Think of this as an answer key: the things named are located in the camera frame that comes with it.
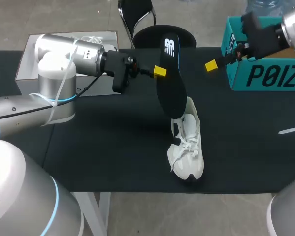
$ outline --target black tablecloth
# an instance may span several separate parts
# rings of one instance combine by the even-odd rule
[[[159,60],[158,50],[123,51],[148,66]],[[200,181],[185,184],[170,172],[170,119],[158,103],[155,81],[145,76],[132,79],[125,94],[78,99],[75,118],[55,125],[43,167],[69,191],[281,190],[295,179],[295,133],[278,134],[295,127],[295,92],[231,91],[225,70],[205,72],[204,63],[219,55],[219,48],[181,49],[180,55],[180,72],[201,120]],[[12,84],[20,53],[0,52],[0,64],[4,58],[9,65],[0,67],[0,80]],[[0,89],[2,95],[15,93]],[[16,136],[23,145],[12,143],[39,161],[51,132],[37,128]]]

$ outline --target black insole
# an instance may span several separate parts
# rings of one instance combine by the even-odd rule
[[[166,34],[160,45],[160,67],[167,70],[166,77],[158,77],[157,96],[166,115],[172,119],[182,117],[187,104],[187,92],[179,70],[179,38]]]

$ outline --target sneaker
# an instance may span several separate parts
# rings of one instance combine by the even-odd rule
[[[187,98],[185,113],[171,120],[173,142],[167,152],[171,171],[183,180],[197,180],[204,170],[200,119],[193,100]]]

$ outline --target floor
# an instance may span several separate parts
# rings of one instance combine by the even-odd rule
[[[246,0],[153,0],[157,24],[183,27],[198,47],[220,46],[228,15]],[[151,25],[144,19],[138,30]],[[117,0],[0,0],[0,50],[22,50],[28,34],[116,30],[119,47],[130,43]],[[109,236],[267,236],[270,194],[206,195],[113,193]]]

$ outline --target white shoelace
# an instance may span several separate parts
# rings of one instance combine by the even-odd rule
[[[183,144],[182,144],[182,149],[180,150],[179,154],[176,156],[175,160],[173,161],[171,165],[170,171],[173,170],[174,164],[178,160],[180,160],[182,157],[187,156],[188,158],[195,158],[198,156],[198,150],[199,150],[198,144],[200,142],[200,135],[198,135],[197,139],[195,137],[196,137],[195,134],[186,136],[186,138],[183,138],[180,133],[177,135],[177,138],[179,138]],[[192,152],[192,154],[184,155],[185,151]]]

